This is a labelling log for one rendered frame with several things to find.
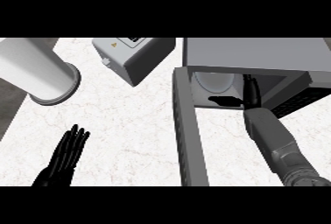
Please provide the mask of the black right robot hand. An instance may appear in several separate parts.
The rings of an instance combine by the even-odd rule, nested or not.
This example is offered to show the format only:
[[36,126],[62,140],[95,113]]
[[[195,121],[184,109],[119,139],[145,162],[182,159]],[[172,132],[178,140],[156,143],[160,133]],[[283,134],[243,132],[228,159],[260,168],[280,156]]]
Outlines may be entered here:
[[256,78],[246,74],[243,76],[243,99],[234,96],[210,96],[209,100],[219,106],[240,107],[243,109],[255,109],[262,107],[260,88]]

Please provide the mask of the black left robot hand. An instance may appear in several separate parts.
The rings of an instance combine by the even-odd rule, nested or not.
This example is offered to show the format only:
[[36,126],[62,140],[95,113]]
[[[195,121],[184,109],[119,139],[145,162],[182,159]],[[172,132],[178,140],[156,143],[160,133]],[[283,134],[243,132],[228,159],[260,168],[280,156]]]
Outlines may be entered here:
[[73,126],[61,138],[48,167],[39,173],[33,187],[68,187],[91,132]]

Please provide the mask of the white cylindrical appliance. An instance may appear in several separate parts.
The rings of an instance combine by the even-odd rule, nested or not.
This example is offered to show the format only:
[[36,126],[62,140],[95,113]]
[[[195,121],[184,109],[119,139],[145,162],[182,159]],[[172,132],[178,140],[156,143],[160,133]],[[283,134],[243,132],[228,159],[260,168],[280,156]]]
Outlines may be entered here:
[[0,38],[0,78],[43,106],[62,103],[77,92],[82,75],[42,38]]

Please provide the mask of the grey microwave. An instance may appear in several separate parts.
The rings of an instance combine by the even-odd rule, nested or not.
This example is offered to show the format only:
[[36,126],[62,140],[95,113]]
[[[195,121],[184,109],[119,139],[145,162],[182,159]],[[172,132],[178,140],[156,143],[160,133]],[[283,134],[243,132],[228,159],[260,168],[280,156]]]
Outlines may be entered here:
[[[210,96],[244,97],[244,75],[259,83],[262,104],[277,117],[331,95],[331,49],[323,38],[187,38],[184,65],[188,67],[194,106],[219,106]],[[209,92],[195,79],[197,72],[234,74],[231,88]]]

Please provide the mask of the grey microwave door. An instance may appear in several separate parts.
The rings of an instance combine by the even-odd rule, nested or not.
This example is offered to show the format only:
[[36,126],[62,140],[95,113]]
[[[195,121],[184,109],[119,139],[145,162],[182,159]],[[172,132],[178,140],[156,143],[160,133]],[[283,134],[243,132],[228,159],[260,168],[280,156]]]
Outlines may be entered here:
[[172,76],[173,121],[181,163],[181,184],[209,186],[203,155],[203,143],[192,101],[191,79],[187,67],[179,67]]

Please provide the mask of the white microwave turntable plate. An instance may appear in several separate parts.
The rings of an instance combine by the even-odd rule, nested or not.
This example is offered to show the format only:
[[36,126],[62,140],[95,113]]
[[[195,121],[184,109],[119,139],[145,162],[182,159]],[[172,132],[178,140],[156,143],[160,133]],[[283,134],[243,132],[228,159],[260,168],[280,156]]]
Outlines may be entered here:
[[212,93],[223,93],[234,84],[234,74],[232,73],[207,73],[197,72],[195,79],[201,87]]

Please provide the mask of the grey box appliance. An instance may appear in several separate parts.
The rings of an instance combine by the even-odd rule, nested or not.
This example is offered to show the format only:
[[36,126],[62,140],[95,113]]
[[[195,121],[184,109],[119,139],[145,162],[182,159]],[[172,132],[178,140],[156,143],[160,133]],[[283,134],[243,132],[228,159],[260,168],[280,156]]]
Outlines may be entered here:
[[136,87],[176,46],[176,38],[93,38],[102,64]]

